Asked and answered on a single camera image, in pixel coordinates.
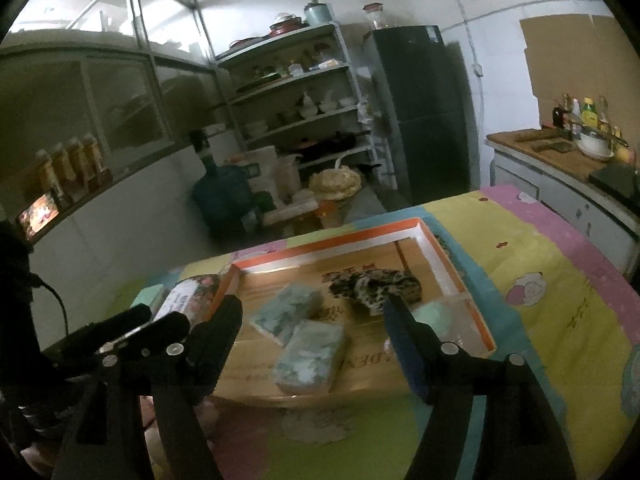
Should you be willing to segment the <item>kitchen counter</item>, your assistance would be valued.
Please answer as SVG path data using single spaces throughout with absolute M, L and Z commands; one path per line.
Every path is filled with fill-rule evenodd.
M 605 164 L 582 154 L 548 146 L 564 139 L 555 129 L 491 133 L 493 185 L 512 184 L 544 204 L 590 240 L 625 278 L 639 264 L 639 217 L 589 181 Z

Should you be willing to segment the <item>leopard print cloth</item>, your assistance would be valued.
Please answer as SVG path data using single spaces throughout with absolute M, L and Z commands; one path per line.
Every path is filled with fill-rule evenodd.
M 370 315 L 383 313 L 388 296 L 398 296 L 405 304 L 422 300 L 420 281 L 410 272 L 394 269 L 338 272 L 331 278 L 329 291 L 354 308 L 367 309 Z

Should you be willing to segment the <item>mint green box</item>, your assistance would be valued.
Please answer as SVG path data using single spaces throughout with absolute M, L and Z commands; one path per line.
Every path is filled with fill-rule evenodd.
M 156 313 L 162 306 L 167 296 L 166 286 L 156 284 L 145 287 L 134 297 L 134 301 L 130 304 L 130 308 L 137 307 L 139 304 L 147 306 L 152 313 Z

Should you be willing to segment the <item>green item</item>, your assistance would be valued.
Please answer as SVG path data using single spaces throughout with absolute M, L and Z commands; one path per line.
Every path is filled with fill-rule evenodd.
M 416 320 L 427 324 L 441 342 L 455 342 L 471 356 L 482 356 L 485 345 L 472 313 L 463 299 L 445 297 L 411 310 Z

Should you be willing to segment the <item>amber jars on sill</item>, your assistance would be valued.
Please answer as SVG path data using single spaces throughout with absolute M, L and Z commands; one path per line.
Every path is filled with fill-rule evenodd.
M 38 178 L 43 192 L 58 206 L 70 207 L 113 181 L 98 139 L 91 133 L 55 144 L 36 153 Z

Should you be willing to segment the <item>green floral tissue pack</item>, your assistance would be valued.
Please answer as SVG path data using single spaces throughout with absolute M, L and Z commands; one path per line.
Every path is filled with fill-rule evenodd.
M 297 325 L 316 315 L 322 304 L 320 289 L 294 283 L 280 290 L 248 320 L 258 333 L 285 347 Z

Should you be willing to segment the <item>large floral tissue pack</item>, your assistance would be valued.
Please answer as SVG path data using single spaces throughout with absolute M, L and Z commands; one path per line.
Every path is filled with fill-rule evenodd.
M 184 314 L 192 326 L 207 321 L 212 315 L 220 283 L 218 274 L 201 274 L 181 280 L 171 289 L 153 321 L 158 321 L 171 312 Z

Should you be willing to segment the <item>condiment bottles group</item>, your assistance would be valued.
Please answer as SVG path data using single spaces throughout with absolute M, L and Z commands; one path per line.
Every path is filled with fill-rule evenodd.
M 620 130 L 614 129 L 606 112 L 599 113 L 591 98 L 579 101 L 564 93 L 562 102 L 556 102 L 552 110 L 552 125 L 565 131 L 570 140 L 577 141 L 581 134 L 591 134 L 610 142 L 611 148 L 617 144 L 628 148 L 628 142 Z

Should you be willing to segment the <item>teal pot on shelf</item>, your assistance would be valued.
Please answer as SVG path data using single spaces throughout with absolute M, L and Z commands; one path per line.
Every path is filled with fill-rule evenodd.
M 319 0 L 311 0 L 304 7 L 306 22 L 309 26 L 319 26 L 333 21 L 330 7 Z

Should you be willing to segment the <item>metal shelving rack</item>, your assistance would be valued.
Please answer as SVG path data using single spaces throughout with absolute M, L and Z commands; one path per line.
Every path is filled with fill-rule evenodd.
M 346 165 L 396 188 L 367 73 L 340 24 L 303 24 L 239 41 L 216 62 L 247 148 L 295 156 L 303 178 Z

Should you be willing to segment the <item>dark refrigerator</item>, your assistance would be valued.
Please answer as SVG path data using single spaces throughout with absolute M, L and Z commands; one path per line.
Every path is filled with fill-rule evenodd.
M 435 25 L 375 29 L 363 41 L 398 190 L 419 205 L 468 192 L 463 103 Z

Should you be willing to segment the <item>white bowl on counter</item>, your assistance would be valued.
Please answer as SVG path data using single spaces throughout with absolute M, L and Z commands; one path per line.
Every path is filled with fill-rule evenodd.
M 600 160 L 600 162 L 607 162 L 614 157 L 610 142 L 600 138 L 600 136 L 581 134 L 576 144 L 582 154 L 592 159 Z

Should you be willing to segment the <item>orange rimmed cardboard tray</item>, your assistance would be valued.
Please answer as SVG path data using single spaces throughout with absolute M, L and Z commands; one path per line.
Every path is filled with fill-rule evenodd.
M 406 392 L 408 385 L 387 344 L 382 316 L 354 308 L 329 291 L 331 278 L 338 272 L 367 269 L 411 272 L 421 283 L 423 302 L 463 299 L 486 348 L 477 358 L 487 358 L 496 351 L 480 309 L 444 248 L 422 219 L 410 218 L 232 262 L 214 299 L 216 304 L 226 295 L 237 296 L 243 314 L 250 316 L 286 285 L 305 284 L 322 291 L 317 320 L 344 326 L 347 344 L 328 393 L 294 396 L 280 390 L 272 378 L 281 347 L 250 323 L 243 323 L 214 395 L 251 406 L 311 408 Z

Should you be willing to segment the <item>phone showing video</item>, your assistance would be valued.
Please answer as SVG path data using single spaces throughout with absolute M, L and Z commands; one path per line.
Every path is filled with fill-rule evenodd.
M 17 217 L 17 223 L 25 237 L 32 240 L 60 213 L 51 191 L 43 193 Z

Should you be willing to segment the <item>cardboard wall sheets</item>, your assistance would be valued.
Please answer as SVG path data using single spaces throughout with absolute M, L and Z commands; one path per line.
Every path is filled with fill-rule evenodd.
M 608 120 L 624 139 L 639 139 L 639 57 L 615 18 L 559 14 L 521 21 L 539 122 L 568 94 L 608 101 Z

